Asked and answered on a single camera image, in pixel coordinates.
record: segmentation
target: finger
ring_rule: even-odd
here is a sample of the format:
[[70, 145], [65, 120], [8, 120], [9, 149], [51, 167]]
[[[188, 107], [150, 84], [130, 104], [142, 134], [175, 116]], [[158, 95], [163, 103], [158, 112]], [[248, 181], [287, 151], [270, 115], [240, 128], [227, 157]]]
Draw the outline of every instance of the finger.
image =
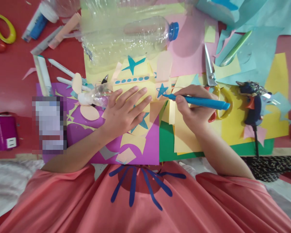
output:
[[209, 91], [207, 91], [203, 86], [200, 85], [190, 85], [174, 93], [174, 95], [190, 95], [194, 97], [215, 99]]
[[138, 91], [138, 86], [134, 86], [127, 92], [123, 93], [115, 103], [115, 107], [120, 109], [125, 104], [126, 100]]
[[115, 105], [116, 99], [122, 94], [123, 89], [118, 89], [109, 97], [108, 107], [112, 108]]
[[144, 87], [142, 88], [141, 90], [139, 90], [136, 94], [134, 94], [133, 96], [131, 96], [127, 101], [126, 103], [124, 103], [124, 106], [123, 106], [123, 110], [124, 111], [129, 111], [131, 110], [134, 105], [138, 102], [138, 100], [145, 95], [145, 93], [147, 92], [147, 88]]
[[132, 130], [133, 128], [135, 128], [137, 125], [139, 125], [142, 122], [145, 114], [146, 114], [145, 112], [139, 113], [139, 115], [133, 120], [130, 130]]
[[189, 108], [189, 105], [183, 96], [177, 96], [176, 103], [179, 112], [181, 112], [183, 116], [189, 116], [191, 114], [191, 109]]
[[151, 102], [152, 96], [147, 96], [143, 101], [141, 101], [140, 104], [138, 104], [136, 107], [132, 109], [132, 111], [129, 113], [129, 115], [133, 118], [137, 117], [144, 109], [145, 107]]

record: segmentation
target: purple paper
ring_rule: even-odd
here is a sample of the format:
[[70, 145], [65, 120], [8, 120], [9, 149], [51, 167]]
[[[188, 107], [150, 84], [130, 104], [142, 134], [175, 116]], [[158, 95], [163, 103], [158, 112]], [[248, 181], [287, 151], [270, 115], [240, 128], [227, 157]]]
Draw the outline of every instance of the purple paper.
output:
[[[63, 83], [52, 83], [53, 91], [55, 93], [55, 90], [60, 95], [63, 96], [71, 96], [70, 93], [72, 91], [72, 88], [66, 89], [67, 85]], [[37, 96], [42, 96], [40, 85], [37, 83]], [[76, 100], [67, 98], [67, 114], [69, 110], [74, 108], [74, 103], [76, 103]], [[81, 112], [80, 108], [77, 107], [77, 109], [72, 113], [72, 117], [74, 117], [74, 121], [79, 124], [87, 125], [93, 128], [99, 128], [101, 125], [103, 125], [105, 119], [103, 119], [102, 113], [103, 109], [101, 107], [96, 107], [96, 109], [99, 112], [99, 119], [95, 121], [89, 121], [85, 119]], [[149, 164], [149, 165], [158, 165], [159, 164], [159, 120], [158, 117], [154, 121], [154, 124], [150, 128], [147, 136], [146, 136], [146, 143], [145, 148], [143, 151], [143, 154], [141, 154], [140, 149], [132, 144], [125, 144], [121, 147], [121, 140], [122, 136], [116, 138], [112, 142], [108, 143], [106, 147], [113, 152], [123, 152], [127, 148], [130, 148], [132, 152], [135, 154], [136, 158], [132, 160], [129, 164]], [[93, 131], [91, 129], [84, 129], [82, 126], [78, 124], [69, 124], [67, 126], [67, 143], [68, 146], [71, 146], [72, 144], [80, 141], [82, 138], [86, 137], [87, 135], [91, 134]], [[48, 162], [51, 158], [53, 158], [56, 155], [43, 155], [44, 162]], [[113, 156], [112, 158], [109, 158], [108, 160], [105, 160], [100, 152], [96, 153], [89, 161], [89, 163], [107, 163], [107, 164], [120, 164], [116, 161], [117, 155]]]

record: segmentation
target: hand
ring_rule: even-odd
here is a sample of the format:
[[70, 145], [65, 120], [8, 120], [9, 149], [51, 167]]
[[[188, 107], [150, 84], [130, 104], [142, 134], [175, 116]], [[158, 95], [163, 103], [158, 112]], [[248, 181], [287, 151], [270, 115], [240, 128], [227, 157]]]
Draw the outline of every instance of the hand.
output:
[[194, 134], [203, 132], [208, 127], [208, 119], [211, 117], [215, 111], [212, 108], [201, 107], [196, 105], [188, 106], [187, 101], [182, 95], [190, 95], [194, 97], [215, 99], [218, 97], [209, 91], [207, 91], [202, 86], [190, 85], [188, 87], [182, 88], [181, 90], [174, 93], [176, 95], [176, 103], [179, 112], [183, 115], [183, 120], [186, 125]]
[[134, 86], [123, 94], [123, 90], [119, 89], [110, 96], [105, 110], [106, 121], [101, 126], [103, 133], [110, 137], [110, 140], [127, 133], [142, 122], [145, 115], [145, 112], [142, 111], [151, 102], [152, 97], [150, 95], [147, 96], [140, 104], [134, 107], [137, 101], [146, 94], [147, 89], [144, 87], [137, 91], [138, 87]]

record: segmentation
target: scissors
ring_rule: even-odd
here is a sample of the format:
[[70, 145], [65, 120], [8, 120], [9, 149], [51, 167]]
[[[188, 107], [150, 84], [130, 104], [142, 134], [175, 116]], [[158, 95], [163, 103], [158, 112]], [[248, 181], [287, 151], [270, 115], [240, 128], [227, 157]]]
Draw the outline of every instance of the scissors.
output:
[[233, 109], [233, 100], [232, 100], [232, 97], [231, 97], [229, 91], [226, 90], [224, 87], [220, 88], [220, 86], [216, 82], [215, 74], [213, 71], [213, 67], [211, 65], [211, 60], [209, 57], [209, 53], [208, 53], [208, 49], [207, 49], [206, 44], [205, 44], [205, 63], [206, 63], [206, 76], [207, 76], [207, 85], [205, 86], [205, 89], [207, 89], [209, 91], [209, 89], [211, 87], [213, 87], [214, 88], [213, 94], [215, 94], [218, 97], [218, 99], [220, 99], [220, 93], [222, 93], [222, 95], [226, 99], [225, 101], [230, 103], [230, 105], [231, 105], [229, 107], [229, 109], [223, 113], [222, 116], [220, 116], [219, 111], [216, 110], [208, 120], [208, 122], [213, 122], [215, 119], [222, 120], [222, 119], [229, 116], [229, 114], [231, 113], [231, 111]]
[[16, 31], [13, 24], [6, 17], [4, 17], [3, 15], [0, 15], [0, 19], [4, 20], [10, 29], [10, 35], [8, 36], [8, 38], [5, 38], [0, 32], [0, 40], [2, 40], [2, 42], [0, 41], [0, 52], [3, 52], [6, 48], [5, 43], [12, 44], [15, 42]]

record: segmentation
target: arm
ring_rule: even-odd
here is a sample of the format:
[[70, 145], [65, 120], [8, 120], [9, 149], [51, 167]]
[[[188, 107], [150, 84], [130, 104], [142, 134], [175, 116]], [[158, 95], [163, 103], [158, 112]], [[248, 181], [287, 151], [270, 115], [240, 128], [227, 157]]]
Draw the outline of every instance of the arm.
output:
[[51, 159], [42, 170], [57, 173], [76, 172], [82, 169], [107, 143], [136, 127], [143, 120], [145, 114], [142, 112], [143, 109], [152, 99], [149, 95], [133, 108], [137, 101], [146, 94], [147, 89], [137, 91], [137, 86], [122, 95], [122, 89], [115, 91], [109, 99], [104, 125], [70, 146], [65, 154]]
[[201, 98], [217, 99], [217, 96], [209, 93], [202, 86], [190, 85], [176, 92], [178, 110], [183, 115], [186, 125], [195, 134], [205, 157], [210, 165], [220, 175], [239, 176], [254, 179], [252, 172], [246, 163], [235, 151], [211, 129], [208, 119], [214, 109], [191, 106], [189, 108], [185, 98], [181, 95], [190, 95]]

